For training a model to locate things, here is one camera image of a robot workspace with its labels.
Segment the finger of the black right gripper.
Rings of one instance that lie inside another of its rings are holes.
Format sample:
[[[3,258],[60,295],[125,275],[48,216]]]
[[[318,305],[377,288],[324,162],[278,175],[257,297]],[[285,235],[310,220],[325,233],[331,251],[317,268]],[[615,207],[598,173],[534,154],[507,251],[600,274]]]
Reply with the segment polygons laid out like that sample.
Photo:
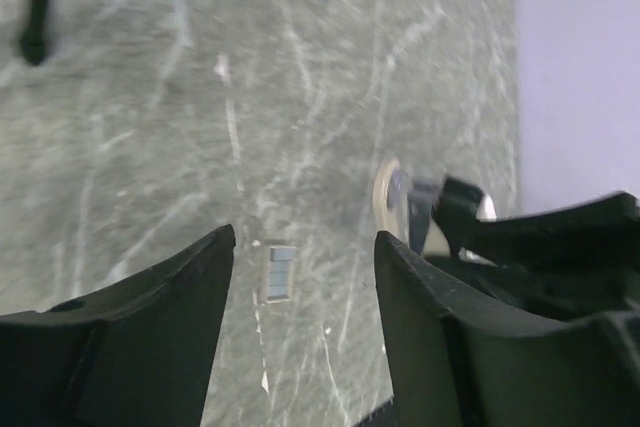
[[[480,190],[449,178],[434,221],[451,249],[437,267],[544,317],[639,307],[639,201],[620,192],[542,214],[478,219]]]

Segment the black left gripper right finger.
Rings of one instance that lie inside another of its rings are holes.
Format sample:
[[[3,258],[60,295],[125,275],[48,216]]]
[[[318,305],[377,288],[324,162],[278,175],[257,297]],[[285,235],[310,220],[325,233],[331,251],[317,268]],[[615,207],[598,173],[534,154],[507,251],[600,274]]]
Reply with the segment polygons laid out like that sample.
[[[403,426],[635,426],[639,317],[561,322],[491,298],[387,232],[374,270]]]

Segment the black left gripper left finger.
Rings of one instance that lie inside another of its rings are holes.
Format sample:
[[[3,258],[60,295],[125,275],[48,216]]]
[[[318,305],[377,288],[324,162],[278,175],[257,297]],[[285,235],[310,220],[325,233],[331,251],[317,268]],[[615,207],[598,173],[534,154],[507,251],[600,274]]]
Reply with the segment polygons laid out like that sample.
[[[234,247],[225,225],[106,288],[3,316],[2,424],[199,425]]]

